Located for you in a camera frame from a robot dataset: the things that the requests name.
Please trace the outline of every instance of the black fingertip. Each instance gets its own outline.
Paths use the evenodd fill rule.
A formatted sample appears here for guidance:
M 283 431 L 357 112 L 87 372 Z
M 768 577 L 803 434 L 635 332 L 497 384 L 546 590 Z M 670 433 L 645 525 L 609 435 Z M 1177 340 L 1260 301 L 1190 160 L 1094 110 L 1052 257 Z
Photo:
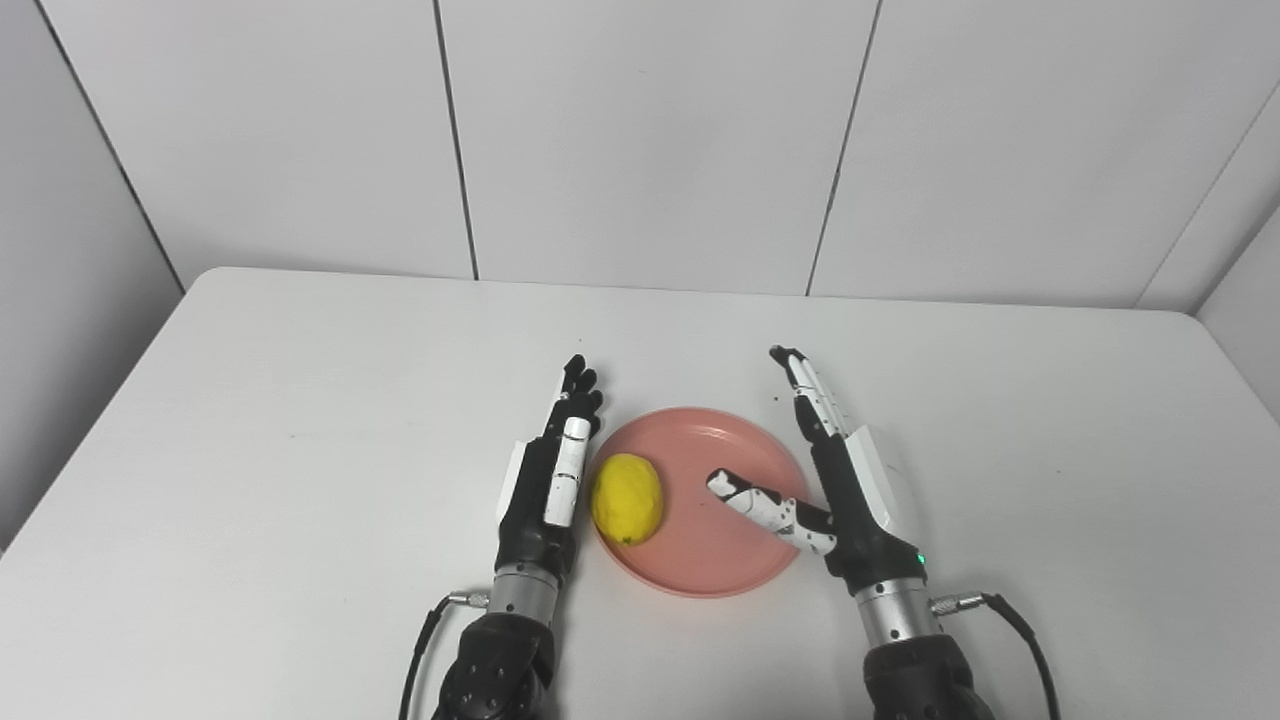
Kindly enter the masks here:
M 769 357 L 773 357 L 774 363 L 786 368 L 787 357 L 792 352 L 795 352 L 795 350 L 791 350 L 790 347 L 782 347 L 781 345 L 774 345 L 773 347 L 769 348 Z
M 733 493 L 735 495 L 737 495 L 737 493 L 740 493 L 742 491 L 749 491 L 753 487 L 755 487 L 755 486 L 751 484 L 750 480 L 748 480 L 742 475 L 739 475 L 733 470 L 730 470 L 728 468 L 719 468 L 714 473 L 712 473 L 710 475 L 707 475 L 707 482 L 708 483 L 712 482 L 713 479 L 716 479 L 716 475 L 719 475 L 721 473 L 724 473 L 724 479 L 728 480 L 728 484 L 733 486 Z
M 736 486 L 736 484 L 733 483 L 733 473 L 730 473 L 730 471 L 728 471 L 727 469 L 724 469 L 724 468 L 716 468 L 714 470 L 712 470 L 712 471 L 710 471 L 710 474 L 708 474 L 708 475 L 707 475 L 707 480 L 705 480 L 705 482 L 707 482 L 707 484 L 708 484 L 708 486 L 710 486 L 710 484 L 712 484 L 712 480 L 714 480 L 716 478 L 719 478 L 721 475 L 724 475 L 724 480 L 726 480 L 727 483 L 730 483 L 730 484 L 731 484 L 731 486 L 733 486 L 735 488 L 737 487 L 737 486 Z
M 595 370 L 588 368 L 582 370 L 581 375 L 579 375 L 577 382 L 573 384 L 573 389 L 576 389 L 577 392 L 586 392 L 593 387 L 595 387 L 595 380 L 596 380 Z
M 586 369 L 586 357 L 582 357 L 581 355 L 575 355 L 573 357 L 570 359 L 568 363 L 564 364 L 564 378 L 576 380 L 577 377 L 581 375 L 582 370 L 585 369 Z

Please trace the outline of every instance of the cable connector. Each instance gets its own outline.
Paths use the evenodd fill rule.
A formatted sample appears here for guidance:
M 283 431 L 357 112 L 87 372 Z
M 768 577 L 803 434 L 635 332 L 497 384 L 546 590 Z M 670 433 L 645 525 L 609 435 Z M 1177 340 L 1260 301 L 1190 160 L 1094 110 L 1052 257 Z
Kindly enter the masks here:
M 489 593 L 484 591 L 457 591 L 451 592 L 447 598 L 449 605 L 466 605 L 477 610 L 489 607 Z
M 945 618 L 965 610 L 973 610 L 974 607 L 982 607 L 983 605 L 987 605 L 986 594 L 980 592 L 964 592 L 929 600 L 929 611 L 933 612 L 934 618 Z

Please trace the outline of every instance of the white wall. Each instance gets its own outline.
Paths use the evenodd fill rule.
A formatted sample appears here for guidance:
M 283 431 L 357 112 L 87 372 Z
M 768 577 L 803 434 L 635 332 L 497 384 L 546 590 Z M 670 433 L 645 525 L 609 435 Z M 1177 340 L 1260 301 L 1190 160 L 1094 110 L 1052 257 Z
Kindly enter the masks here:
M 471 277 L 429 0 L 45 6 L 184 283 Z
M 179 273 L 470 275 L 431 3 L 46 0 Z M 488 279 L 1193 310 L 1280 4 L 440 0 Z
M 873 0 L 445 0 L 480 274 L 804 293 Z
M 1280 79 L 1277 27 L 1260 1 L 884 3 L 813 293 L 1133 306 Z M 1199 229 L 1234 249 L 1231 219 Z M 1181 310 L 1221 269 L 1192 264 Z
M 31 0 L 0 0 L 0 548 L 178 286 Z
M 1280 213 L 1249 243 L 1198 316 L 1280 420 Z

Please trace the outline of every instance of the cable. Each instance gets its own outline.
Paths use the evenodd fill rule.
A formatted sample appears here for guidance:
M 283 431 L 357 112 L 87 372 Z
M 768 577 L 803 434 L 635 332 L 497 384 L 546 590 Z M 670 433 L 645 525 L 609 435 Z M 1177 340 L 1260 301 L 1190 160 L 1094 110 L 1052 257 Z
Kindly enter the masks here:
M 1027 641 L 1027 644 L 1032 650 L 1032 657 L 1036 660 L 1036 669 L 1039 670 L 1041 683 L 1044 685 L 1044 702 L 1048 703 L 1048 717 L 1050 720 L 1061 720 L 1062 715 L 1057 707 L 1057 689 L 1053 687 L 1053 675 L 1050 674 L 1048 661 L 1044 660 L 1044 651 L 1041 650 L 1039 642 L 1036 639 L 1036 630 L 1000 593 L 982 593 L 982 598 L 987 601 L 988 607 L 1012 625 L 1018 630 L 1018 634 Z
M 404 692 L 401 693 L 399 720 L 408 720 L 408 706 L 413 700 L 413 685 L 417 684 L 417 670 L 422 664 L 422 656 L 426 655 L 426 643 L 431 642 L 431 634 L 435 633 L 435 626 L 439 625 L 440 619 L 444 618 L 444 609 L 451 605 L 466 605 L 467 607 L 484 610 L 489 607 L 489 593 L 484 591 L 451 592 L 435 606 L 435 610 L 426 614 L 426 619 L 422 620 L 422 629 L 417 632 L 417 642 L 413 643 L 413 657 L 408 661 L 408 675 L 404 678 Z
M 422 664 L 422 655 L 426 653 L 426 643 L 431 641 L 431 634 L 435 633 L 435 626 L 440 624 L 440 618 L 444 618 L 444 609 L 453 605 L 454 600 L 452 594 L 444 596 L 444 600 L 426 614 L 426 619 L 422 620 L 422 629 L 417 633 L 417 642 L 413 643 L 413 659 L 408 661 L 408 675 L 404 678 L 404 692 L 401 693 L 401 711 L 399 720 L 408 720 L 408 706 L 413 700 L 413 685 L 417 682 L 417 669 Z

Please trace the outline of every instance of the black cable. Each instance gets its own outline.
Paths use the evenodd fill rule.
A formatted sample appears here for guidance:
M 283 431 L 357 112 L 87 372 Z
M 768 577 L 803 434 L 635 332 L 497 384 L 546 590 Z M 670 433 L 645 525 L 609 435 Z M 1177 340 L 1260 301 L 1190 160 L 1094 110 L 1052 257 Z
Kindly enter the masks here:
M 413 685 L 417 684 L 417 669 L 422 664 L 422 655 L 426 653 L 426 643 L 431 642 L 431 634 L 435 632 L 435 626 L 440 624 L 440 618 L 444 618 L 444 609 L 452 605 L 451 596 L 444 596 L 444 600 L 426 614 L 426 619 L 422 620 L 422 629 L 417 633 L 417 642 L 413 643 L 413 659 L 408 661 L 408 675 L 404 678 L 404 692 L 401 693 L 401 711 L 399 720 L 408 720 L 408 706 L 413 700 Z
M 1044 660 L 1044 651 L 1041 650 L 1039 642 L 1036 639 L 1036 630 L 1032 629 L 1030 623 L 1025 618 L 1014 610 L 1012 605 L 1000 593 L 982 593 L 982 598 L 987 601 L 987 606 L 995 610 L 1001 618 L 1004 618 L 1010 625 L 1018 630 L 1018 634 L 1027 641 L 1027 644 L 1032 648 L 1032 657 L 1036 660 L 1036 669 L 1039 670 L 1041 683 L 1044 685 L 1044 702 L 1048 703 L 1048 717 L 1050 720 L 1061 720 L 1061 714 L 1057 708 L 1057 689 L 1053 687 L 1053 675 L 1048 671 L 1048 661 Z

